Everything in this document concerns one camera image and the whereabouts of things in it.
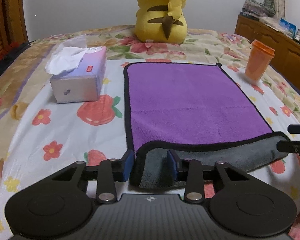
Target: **metal screw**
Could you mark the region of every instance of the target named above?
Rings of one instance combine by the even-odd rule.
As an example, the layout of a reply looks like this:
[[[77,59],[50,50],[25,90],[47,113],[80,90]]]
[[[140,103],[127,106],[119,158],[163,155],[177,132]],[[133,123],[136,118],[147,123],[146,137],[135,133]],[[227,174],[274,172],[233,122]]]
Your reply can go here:
[[[190,192],[187,194],[187,198],[193,201],[202,199],[202,195],[198,192]]]
[[[109,193],[109,192],[101,193],[99,195],[99,199],[103,200],[103,201],[111,201],[111,200],[114,199],[114,195],[112,193]]]

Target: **tissue pack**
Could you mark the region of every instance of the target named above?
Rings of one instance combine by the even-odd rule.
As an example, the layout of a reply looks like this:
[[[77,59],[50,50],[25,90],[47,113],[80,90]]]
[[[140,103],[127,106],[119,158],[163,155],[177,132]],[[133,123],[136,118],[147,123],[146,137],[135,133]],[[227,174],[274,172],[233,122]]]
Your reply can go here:
[[[50,79],[57,103],[98,101],[106,70],[106,47],[89,48],[78,67]]]

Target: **plastic cup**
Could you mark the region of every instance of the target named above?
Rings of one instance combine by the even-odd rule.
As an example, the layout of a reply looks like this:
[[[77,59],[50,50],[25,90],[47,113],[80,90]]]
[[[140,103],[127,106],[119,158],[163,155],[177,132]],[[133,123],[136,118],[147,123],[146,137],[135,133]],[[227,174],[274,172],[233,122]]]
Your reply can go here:
[[[263,44],[261,41],[254,40],[245,71],[245,76],[248,81],[252,84],[256,84],[265,73],[273,58],[274,49]]]

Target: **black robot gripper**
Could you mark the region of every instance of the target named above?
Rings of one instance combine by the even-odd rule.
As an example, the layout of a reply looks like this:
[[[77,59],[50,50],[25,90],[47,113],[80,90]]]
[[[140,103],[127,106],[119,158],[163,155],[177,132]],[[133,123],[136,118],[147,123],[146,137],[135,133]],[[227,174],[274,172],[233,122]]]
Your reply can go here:
[[[297,209],[285,193],[217,162],[202,165],[167,152],[176,181],[186,181],[178,194],[122,194],[115,181],[128,180],[134,152],[122,159],[87,167],[76,162],[16,193],[5,207],[12,238],[26,239],[273,239],[287,235]],[[96,199],[86,195],[89,180],[98,180]],[[213,181],[215,195],[206,199],[204,183]]]

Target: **yellow stuffed animal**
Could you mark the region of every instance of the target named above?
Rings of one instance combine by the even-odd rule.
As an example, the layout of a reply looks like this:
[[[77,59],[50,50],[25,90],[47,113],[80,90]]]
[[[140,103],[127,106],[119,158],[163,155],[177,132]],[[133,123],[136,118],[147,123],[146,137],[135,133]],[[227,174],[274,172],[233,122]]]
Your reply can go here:
[[[142,42],[182,43],[187,35],[185,4],[186,0],[138,0],[135,35]]]

